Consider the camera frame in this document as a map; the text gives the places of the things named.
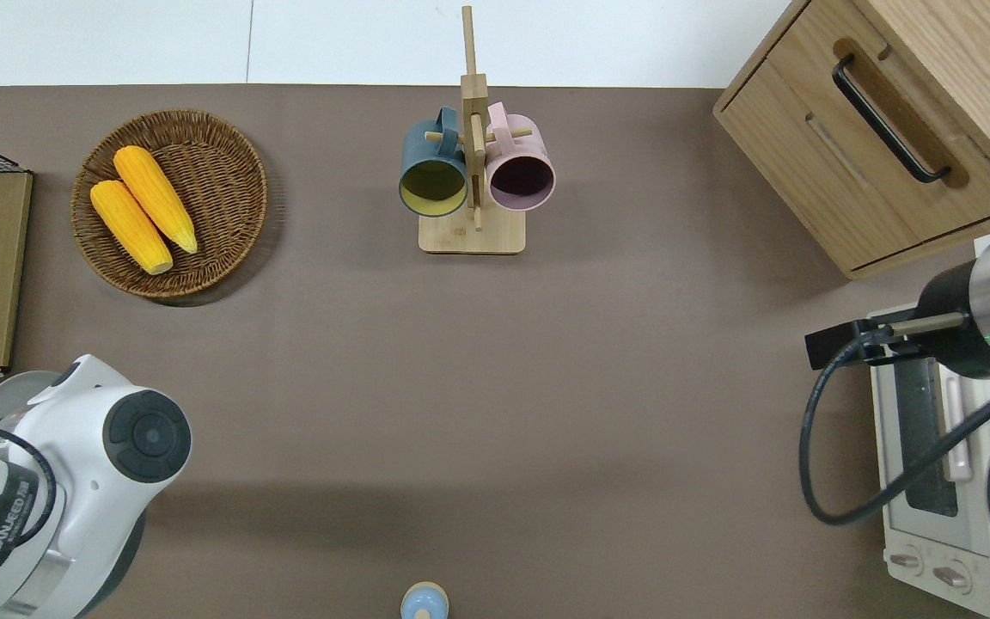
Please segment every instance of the round woven tray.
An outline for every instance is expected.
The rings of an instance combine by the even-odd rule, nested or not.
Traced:
[[[90,204],[90,188],[118,179],[113,153],[148,149],[189,212],[198,251],[164,238],[174,266],[149,275]],[[197,110],[162,110],[125,122],[83,162],[71,192],[71,228],[90,266],[110,285],[146,298],[177,298],[215,285],[250,254],[266,217],[266,172],[254,146],[227,122]]]

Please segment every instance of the corn cob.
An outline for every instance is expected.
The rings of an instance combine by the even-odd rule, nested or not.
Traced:
[[[157,275],[174,265],[170,250],[155,231],[129,188],[121,181],[100,181],[90,188],[90,204],[109,231],[144,271]]]
[[[162,234],[189,254],[196,254],[193,221],[152,154],[141,146],[123,146],[113,154],[113,166]]]

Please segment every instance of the blue mug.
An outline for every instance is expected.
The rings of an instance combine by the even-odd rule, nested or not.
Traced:
[[[428,140],[428,132],[440,133],[440,140]],[[468,196],[464,148],[457,136],[456,110],[443,107],[437,120],[417,123],[404,137],[400,199],[421,216],[449,215]]]

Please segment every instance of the mug tree stand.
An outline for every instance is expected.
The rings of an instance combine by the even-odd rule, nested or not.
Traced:
[[[419,217],[419,247],[427,254],[521,254],[526,249],[526,214],[492,203],[484,172],[487,142],[487,75],[476,73],[472,32],[472,7],[464,7],[464,58],[467,74],[461,76],[464,165],[467,171],[467,208],[443,217]],[[440,140],[428,133],[429,140]]]

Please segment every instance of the wooden cabinet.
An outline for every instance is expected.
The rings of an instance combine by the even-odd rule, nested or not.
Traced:
[[[990,0],[795,0],[714,113],[848,278],[990,232]]]

